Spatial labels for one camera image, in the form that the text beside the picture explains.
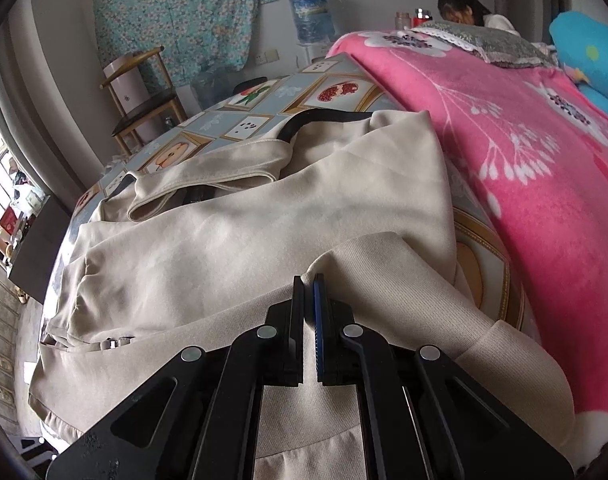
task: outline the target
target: yellow dot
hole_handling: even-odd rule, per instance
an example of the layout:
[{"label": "yellow dot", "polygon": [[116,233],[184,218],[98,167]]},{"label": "yellow dot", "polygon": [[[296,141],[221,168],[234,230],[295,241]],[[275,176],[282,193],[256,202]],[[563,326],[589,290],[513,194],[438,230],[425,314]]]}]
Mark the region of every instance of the yellow dot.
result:
[{"label": "yellow dot", "polygon": [[599,50],[597,50],[595,45],[589,45],[586,47],[586,56],[588,56],[589,59],[596,61],[599,59]]}]

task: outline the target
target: blue pillow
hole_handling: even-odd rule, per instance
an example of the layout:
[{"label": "blue pillow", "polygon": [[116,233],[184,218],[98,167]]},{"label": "blue pillow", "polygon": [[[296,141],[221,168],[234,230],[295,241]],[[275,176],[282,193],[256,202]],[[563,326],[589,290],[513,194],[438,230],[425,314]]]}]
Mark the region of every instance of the blue pillow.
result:
[{"label": "blue pillow", "polygon": [[579,83],[577,87],[588,101],[608,115],[608,98],[605,95],[600,94],[586,83]]},{"label": "blue pillow", "polygon": [[550,34],[566,73],[608,98],[608,26],[572,10],[552,21]]}]

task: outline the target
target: floor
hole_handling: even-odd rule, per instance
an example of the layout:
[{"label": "floor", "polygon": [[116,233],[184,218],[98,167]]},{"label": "floor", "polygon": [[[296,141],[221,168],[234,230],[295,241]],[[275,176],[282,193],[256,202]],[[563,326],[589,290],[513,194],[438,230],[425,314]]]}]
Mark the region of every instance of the floor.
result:
[{"label": "floor", "polygon": [[24,363],[37,362],[41,323],[42,305],[31,298],[20,315],[15,340],[15,405],[22,436],[42,434],[40,420],[28,406],[28,384],[24,381]]}]

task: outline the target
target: pink blanket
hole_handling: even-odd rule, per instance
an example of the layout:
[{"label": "pink blanket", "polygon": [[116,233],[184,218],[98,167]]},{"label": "pink blanket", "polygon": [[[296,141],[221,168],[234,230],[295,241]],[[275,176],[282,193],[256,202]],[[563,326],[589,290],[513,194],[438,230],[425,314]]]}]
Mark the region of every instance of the pink blanket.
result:
[{"label": "pink blanket", "polygon": [[423,34],[360,32],[347,52],[442,146],[487,207],[564,369],[576,412],[608,413],[608,117],[554,69],[503,69]]}]

